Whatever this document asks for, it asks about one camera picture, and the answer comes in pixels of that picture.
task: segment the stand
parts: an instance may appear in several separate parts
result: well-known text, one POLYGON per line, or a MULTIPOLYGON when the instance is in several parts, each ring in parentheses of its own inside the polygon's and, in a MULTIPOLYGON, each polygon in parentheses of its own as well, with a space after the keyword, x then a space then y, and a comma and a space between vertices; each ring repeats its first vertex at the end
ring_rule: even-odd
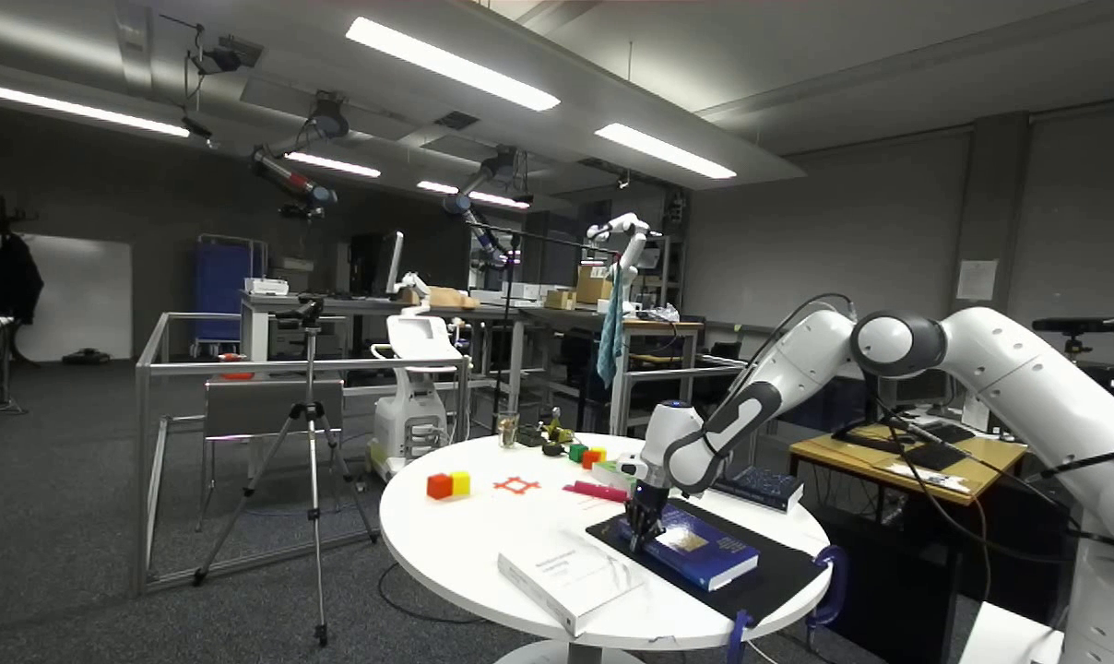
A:
MULTIPOLYGON (((271 455, 279 449, 279 441, 286 439, 286 431, 291 431, 296 424, 307 422, 307 474, 308 474, 308 509, 307 509, 307 519, 308 519, 313 589, 317 589, 317 624, 313 624, 313 638, 317 638, 319 645, 327 645, 325 540, 319 540, 319 472, 317 472, 319 457, 317 457, 317 441, 319 441, 319 439, 327 441, 327 457, 332 457, 332 465, 336 465, 336 472, 338 472, 344 483, 349 483, 352 474, 348 472, 348 465, 344 465, 344 457, 338 457, 338 441, 327 436, 332 429, 325 429, 325 422, 327 422, 327 417, 325 417, 325 407, 313 398, 313 359, 317 359, 317 335, 319 335, 319 324, 317 324, 317 321, 319 321, 319 308, 325 308, 319 300, 307 300, 307 303, 298 303, 298 315, 286 315, 286 318, 298 318, 303 335, 307 335, 307 394, 303 394, 303 401, 291 407, 291 412, 286 412, 286 422, 279 424, 275 439, 270 441, 270 449, 264 449, 257 472, 248 481, 248 488, 242 488, 242 495, 238 495, 238 503, 236 503, 236 511, 230 517, 230 524, 223 524, 223 531, 217 536, 212 551, 209 551, 206 560, 191 572, 191 586, 206 584, 209 563, 217 560, 217 553, 221 553, 223 540, 232 536, 236 519, 242 517, 242 509, 249 505, 249 497, 253 497, 253 489, 257 489, 257 483, 261 483, 261 474, 264 474, 271 455)), ((356 505, 356 511, 360 511, 360 519, 364 519, 368 542, 375 542, 378 531, 368 524, 368 511, 364 511, 364 505, 360 505, 360 489, 364 489, 364 488, 356 488, 349 497, 352 497, 352 505, 356 505)))
POLYGON ((20 401, 12 398, 12 359, 13 359, 13 329, 19 321, 0 324, 0 410, 4 412, 24 412, 20 401))

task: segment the ceiling light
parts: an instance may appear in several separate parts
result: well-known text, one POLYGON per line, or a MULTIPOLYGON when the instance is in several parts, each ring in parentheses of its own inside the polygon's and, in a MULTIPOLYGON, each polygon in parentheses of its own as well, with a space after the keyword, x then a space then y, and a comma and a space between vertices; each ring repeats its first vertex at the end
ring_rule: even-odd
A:
POLYGON ((718 162, 708 162, 708 158, 699 158, 699 155, 694 155, 694 152, 687 152, 687 149, 665 144, 665 140, 656 140, 656 137, 648 137, 648 133, 638 133, 638 129, 630 129, 630 125, 619 125, 619 121, 600 125, 596 137, 614 140, 614 144, 624 144, 624 149, 630 149, 630 152, 665 158, 665 162, 671 162, 671 165, 694 171, 694 173, 699 173, 699 176, 708 176, 708 179, 731 179, 731 176, 736 176, 735 171, 725 171, 725 165, 718 165, 718 162))
POLYGON ((282 155, 282 158, 307 162, 307 165, 319 165, 319 171, 352 173, 352 176, 378 176, 378 171, 373 171, 373 165, 338 162, 338 158, 319 158, 319 155, 307 155, 307 152, 291 152, 291 155, 282 155))
POLYGON ((55 110, 55 113, 77 113, 77 117, 95 117, 95 121, 110 121, 110 125, 130 125, 130 129, 145 129, 145 133, 186 137, 183 125, 152 121, 152 117, 118 113, 118 110, 83 106, 83 102, 50 101, 50 96, 33 96, 33 92, 20 92, 20 90, 0 90, 0 101, 55 110))
MULTIPOLYGON (((419 193, 437 193, 437 196, 457 196, 453 183, 441 179, 415 179, 419 193)), ((473 199, 485 203, 485 208, 514 208, 514 211, 527 211, 523 199, 507 199, 507 196, 491 196, 491 193, 473 193, 473 199)))
POLYGON ((507 102, 521 102, 521 106, 532 106, 532 110, 548 110, 558 106, 559 101, 543 92, 543 90, 532 90, 516 78, 504 78, 496 69, 485 69, 473 59, 461 59, 453 51, 441 51, 435 44, 424 44, 408 33, 399 33, 399 28, 387 28, 378 23, 368 23, 368 18, 352 18, 349 28, 348 28, 349 39, 364 44, 364 49, 375 49, 383 55, 395 55, 395 59, 405 59, 419 69, 432 69, 432 75, 441 75, 441 78, 453 78, 461 83, 473 83, 473 90, 484 90, 491 96, 500 96, 507 102))

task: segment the wooden table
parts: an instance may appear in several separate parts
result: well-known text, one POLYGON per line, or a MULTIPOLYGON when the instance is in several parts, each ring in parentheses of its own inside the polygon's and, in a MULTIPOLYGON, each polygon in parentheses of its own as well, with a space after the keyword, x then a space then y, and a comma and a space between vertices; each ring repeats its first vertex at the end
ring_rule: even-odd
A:
MULTIPOLYGON (((900 455, 887 441, 887 429, 865 424, 865 429, 857 429, 857 436, 873 439, 881 445, 846 441, 833 436, 800 439, 790 445, 790 472, 796 472, 796 465, 809 462, 809 465, 836 469, 847 474, 864 474, 876 488, 900 488, 900 489, 921 495, 921 483, 914 474, 887 472, 887 465, 900 462, 900 455)), ((964 439, 952 445, 964 455, 964 462, 941 469, 941 472, 956 474, 965 489, 949 489, 949 488, 924 483, 924 489, 934 497, 952 503, 952 505, 973 505, 999 481, 999 472, 1010 472, 1029 449, 1025 441, 999 441, 999 439, 964 439)))
MULTIPOLYGON (((952 629, 956 595, 964 595, 964 584, 965 584, 964 578, 965 553, 957 553, 964 542, 957 542, 957 536, 944 531, 944 536, 935 536, 944 558, 930 558, 924 540, 921 542, 914 540, 914 551, 902 553, 902 542, 909 542, 906 540, 909 526, 892 531, 897 511, 886 517, 886 489, 902 489, 902 495, 921 497, 921 483, 906 469, 902 472, 887 469, 887 465, 902 465, 902 462, 900 462, 897 441, 886 424, 853 429, 853 436, 865 439, 865 441, 816 436, 816 439, 800 439, 790 445, 790 472, 796 472, 800 465, 820 465, 827 472, 857 474, 857 481, 876 488, 869 524, 864 517, 853 517, 846 505, 833 505, 833 511, 827 511, 833 524, 860 531, 860 536, 847 536, 847 542, 842 542, 833 536, 836 547, 853 547, 847 569, 860 569, 860 589, 847 589, 846 615, 842 615, 842 624, 833 624, 833 629, 864 643, 865 649, 881 653, 886 659, 949 664, 952 635, 956 635, 952 629), (941 569, 941 575, 917 575, 914 584, 892 578, 900 569, 921 569, 921 563, 941 569), (906 602, 917 605, 921 621, 934 621, 941 626, 930 626, 930 624, 914 626, 906 621, 906 613, 914 613, 914 605, 906 605, 906 602)), ((935 497, 944 505, 944 511, 983 509, 983 495, 999 483, 1004 472, 1010 472, 1025 457, 1025 441, 964 439, 952 445, 965 457, 957 457, 956 465, 941 469, 941 472, 956 474, 964 489, 949 489, 949 488, 935 488, 924 481, 930 497, 935 497)))

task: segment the gray carpet floor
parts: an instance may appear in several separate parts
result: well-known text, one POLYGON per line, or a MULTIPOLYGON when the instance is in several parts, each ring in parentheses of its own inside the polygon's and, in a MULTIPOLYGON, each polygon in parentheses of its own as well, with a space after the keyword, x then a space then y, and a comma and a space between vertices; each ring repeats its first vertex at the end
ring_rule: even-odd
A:
MULTIPOLYGON (((0 664, 485 664, 532 643, 432 599, 373 542, 349 542, 325 558, 332 624, 325 649, 313 643, 317 595, 308 558, 202 586, 137 595, 139 474, 132 365, 19 365, 12 394, 24 412, 0 410, 0 664)), ((200 560, 202 542, 209 542, 230 511, 223 505, 232 505, 223 497, 236 495, 232 488, 217 488, 200 519, 195 449, 186 445, 186 457, 178 455, 166 474, 162 569, 200 560)), ((271 547, 271 540, 308 542, 307 505, 298 505, 298 469, 271 474, 271 488, 257 495, 257 509, 249 505, 230 551, 271 547)), ((375 519, 378 488, 364 489, 360 503, 368 519, 375 519)), ((325 511, 327 536, 364 536, 338 483, 325 483, 325 511)), ((827 629, 805 635, 800 626, 755 645, 767 659, 782 664, 873 659, 827 629)), ((640 659, 718 664, 723 653, 644 653, 640 659)))

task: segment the tripod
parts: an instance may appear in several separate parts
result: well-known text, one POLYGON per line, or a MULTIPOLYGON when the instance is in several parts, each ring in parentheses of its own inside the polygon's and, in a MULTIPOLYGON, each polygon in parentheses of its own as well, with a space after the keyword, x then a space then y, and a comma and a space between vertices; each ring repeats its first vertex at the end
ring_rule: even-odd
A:
MULTIPOLYGON (((307 422, 307 474, 308 474, 308 509, 307 509, 307 519, 308 519, 308 542, 313 542, 313 589, 317 589, 317 626, 313 626, 313 638, 319 645, 327 645, 325 540, 319 540, 319 472, 317 472, 317 465, 319 465, 319 457, 317 457, 319 439, 327 441, 327 457, 332 457, 338 481, 349 483, 352 474, 344 465, 338 441, 327 436, 332 431, 327 429, 327 412, 325 412, 325 407, 313 394, 313 385, 317 385, 313 378, 313 359, 317 359, 317 335, 319 335, 319 324, 317 324, 319 308, 325 308, 319 300, 307 300, 307 303, 298 303, 298 315, 282 315, 286 321, 298 321, 303 335, 307 335, 307 392, 303 392, 303 401, 291 407, 291 412, 279 424, 275 439, 270 441, 257 472, 249 472, 249 481, 248 481, 248 488, 242 488, 242 495, 236 503, 236 511, 221 526, 221 536, 217 536, 212 551, 206 553, 206 560, 191 572, 191 586, 206 584, 209 563, 217 560, 221 547, 230 542, 236 519, 242 517, 242 509, 257 495, 257 483, 261 483, 271 455, 282 445, 286 431, 307 422)), ((360 505, 360 488, 349 489, 349 497, 352 497, 352 505, 356 505, 356 511, 364 519, 368 542, 375 547, 378 531, 368 524, 368 511, 360 505)))

